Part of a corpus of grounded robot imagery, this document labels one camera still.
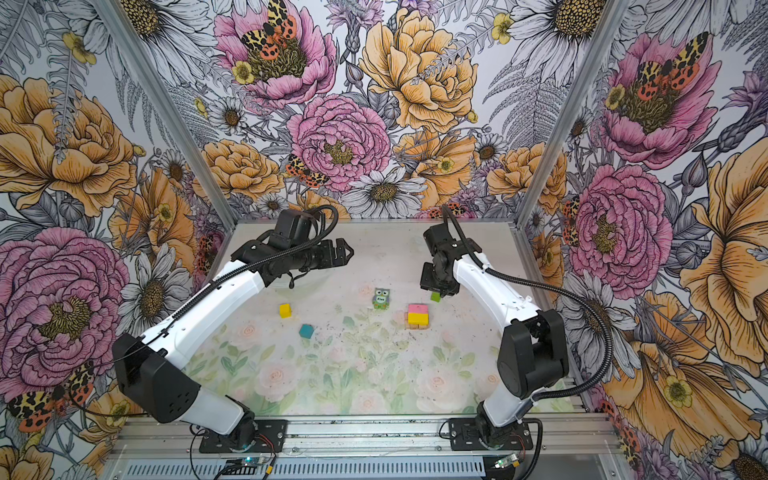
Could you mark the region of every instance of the table surface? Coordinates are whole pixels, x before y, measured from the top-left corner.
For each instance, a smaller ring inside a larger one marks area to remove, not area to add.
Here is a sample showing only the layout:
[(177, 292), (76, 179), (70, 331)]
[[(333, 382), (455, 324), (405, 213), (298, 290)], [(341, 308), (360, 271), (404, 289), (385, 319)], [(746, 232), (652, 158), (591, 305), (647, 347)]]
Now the table surface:
[[(428, 226), (339, 224), (330, 238), (355, 250), (348, 265), (311, 272), (292, 290), (275, 281), (198, 349), (185, 372), (257, 415), (473, 413), (499, 383), (501, 333), (469, 292), (436, 303), (419, 288)], [(525, 276), (506, 223), (462, 226), (494, 268)], [(270, 227), (239, 225), (227, 255)], [(376, 288), (390, 290), (387, 310), (372, 308)], [(278, 313), (284, 303), (289, 319)], [(428, 329), (405, 328), (410, 303), (429, 306)], [(311, 339), (299, 336), (303, 324), (314, 327)], [(555, 399), (535, 411), (574, 408)]]

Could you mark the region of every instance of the yellow cube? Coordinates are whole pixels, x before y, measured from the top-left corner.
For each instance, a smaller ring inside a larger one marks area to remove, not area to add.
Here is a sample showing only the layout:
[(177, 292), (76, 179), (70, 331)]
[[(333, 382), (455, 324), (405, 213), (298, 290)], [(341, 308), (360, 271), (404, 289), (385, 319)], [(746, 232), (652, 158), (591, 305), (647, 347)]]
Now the yellow cube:
[(290, 303), (280, 305), (280, 318), (290, 318)]
[(408, 323), (412, 325), (429, 325), (429, 315), (426, 313), (409, 313)]

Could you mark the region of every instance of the metal grate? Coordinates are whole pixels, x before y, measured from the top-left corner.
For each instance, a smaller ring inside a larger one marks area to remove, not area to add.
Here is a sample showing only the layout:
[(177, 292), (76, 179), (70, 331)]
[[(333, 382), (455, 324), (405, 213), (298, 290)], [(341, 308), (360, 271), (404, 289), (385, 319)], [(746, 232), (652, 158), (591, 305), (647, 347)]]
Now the metal grate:
[[(224, 467), (223, 459), (195, 460), (201, 478), (213, 478)], [(245, 467), (247, 472), (224, 475), (222, 480), (262, 478), (265, 465)], [(278, 458), (273, 480), (292, 478), (480, 478), (485, 476), (482, 457), (400, 458)], [(130, 460), (120, 480), (195, 480), (185, 460)]]

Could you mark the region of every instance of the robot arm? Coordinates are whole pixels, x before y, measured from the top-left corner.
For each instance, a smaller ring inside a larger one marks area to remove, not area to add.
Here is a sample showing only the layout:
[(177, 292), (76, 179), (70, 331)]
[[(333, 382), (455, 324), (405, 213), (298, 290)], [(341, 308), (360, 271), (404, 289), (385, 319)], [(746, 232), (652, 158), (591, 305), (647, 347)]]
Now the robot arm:
[[(476, 419), (485, 444), (500, 445), (534, 405), (533, 394), (568, 374), (563, 320), (554, 310), (542, 312), (509, 282), (485, 273), (492, 266), (480, 247), (467, 239), (465, 248), (451, 236), (447, 224), (430, 227), (424, 239), (432, 262), (424, 264), (421, 287), (444, 296), (455, 295), (464, 286), (502, 331), (497, 360), (502, 383), (480, 403)], [(470, 258), (470, 251), (482, 267)]]
[[(319, 215), (324, 212), (282, 212), (275, 229), (262, 236), (268, 236), (269, 242), (263, 243), (260, 237), (245, 243), (218, 278), (244, 266), (254, 265), (253, 269), (224, 282), (215, 280), (215, 290), (204, 289), (211, 291), (188, 300), (191, 308), (182, 306), (138, 338), (129, 334), (118, 338), (112, 354), (120, 390), (160, 423), (181, 420), (200, 425), (223, 435), (223, 442), (232, 450), (246, 449), (255, 436), (253, 413), (236, 400), (204, 388), (181, 370), (232, 312), (276, 278), (291, 275), (291, 270), (306, 273), (349, 262), (354, 251), (342, 238), (336, 246), (331, 240), (320, 240), (307, 248), (297, 247), (308, 241)], [(289, 249), (295, 251), (286, 254)]]

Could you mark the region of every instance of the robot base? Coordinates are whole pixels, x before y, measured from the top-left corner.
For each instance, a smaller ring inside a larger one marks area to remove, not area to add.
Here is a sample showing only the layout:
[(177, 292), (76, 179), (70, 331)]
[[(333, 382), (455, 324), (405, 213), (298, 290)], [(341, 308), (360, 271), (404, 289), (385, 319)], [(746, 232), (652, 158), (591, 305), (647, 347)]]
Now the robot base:
[[(275, 453), (283, 451), (287, 420), (256, 420), (256, 432), (267, 437), (275, 446)], [(262, 439), (256, 438), (254, 443), (245, 450), (238, 449), (226, 435), (219, 435), (213, 430), (207, 430), (200, 442), (200, 453), (270, 453), (272, 449)]]
[(480, 431), (475, 419), (449, 419), (449, 432), (451, 436), (451, 450), (454, 452), (467, 452), (469, 450), (522, 450), (533, 449), (531, 429), (527, 422), (515, 423), (505, 435), (501, 445), (486, 445), (480, 441)]

